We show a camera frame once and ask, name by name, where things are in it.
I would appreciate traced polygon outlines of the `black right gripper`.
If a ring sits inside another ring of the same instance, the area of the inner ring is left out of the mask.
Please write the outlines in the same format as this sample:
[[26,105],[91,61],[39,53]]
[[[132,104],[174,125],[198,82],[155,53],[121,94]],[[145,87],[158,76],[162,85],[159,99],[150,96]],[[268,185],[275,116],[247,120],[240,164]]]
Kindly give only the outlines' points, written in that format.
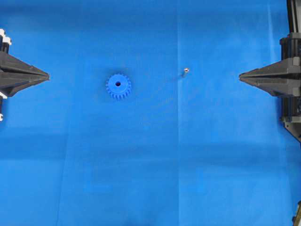
[[[301,34],[290,33],[280,40],[281,61],[239,75],[239,80],[274,97],[282,97],[281,121],[285,129],[301,141]],[[284,78],[263,78],[282,76]]]

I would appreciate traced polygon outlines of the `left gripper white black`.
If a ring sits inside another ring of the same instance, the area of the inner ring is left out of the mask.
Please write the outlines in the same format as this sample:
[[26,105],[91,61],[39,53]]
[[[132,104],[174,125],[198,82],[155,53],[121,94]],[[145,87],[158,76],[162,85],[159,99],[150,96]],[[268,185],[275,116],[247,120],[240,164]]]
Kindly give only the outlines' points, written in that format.
[[10,45],[11,38],[6,35],[4,29],[0,29],[0,69],[4,71],[0,73],[0,121],[3,121],[4,99],[50,78],[48,73],[9,55]]

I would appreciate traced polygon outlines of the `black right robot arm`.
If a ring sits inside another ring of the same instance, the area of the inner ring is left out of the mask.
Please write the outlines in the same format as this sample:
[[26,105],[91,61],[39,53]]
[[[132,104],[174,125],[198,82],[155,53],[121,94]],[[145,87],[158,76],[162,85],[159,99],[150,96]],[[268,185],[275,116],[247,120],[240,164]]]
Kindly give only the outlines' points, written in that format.
[[289,34],[280,40],[281,61],[239,75],[239,80],[281,99],[284,128],[301,140],[301,2],[286,2]]

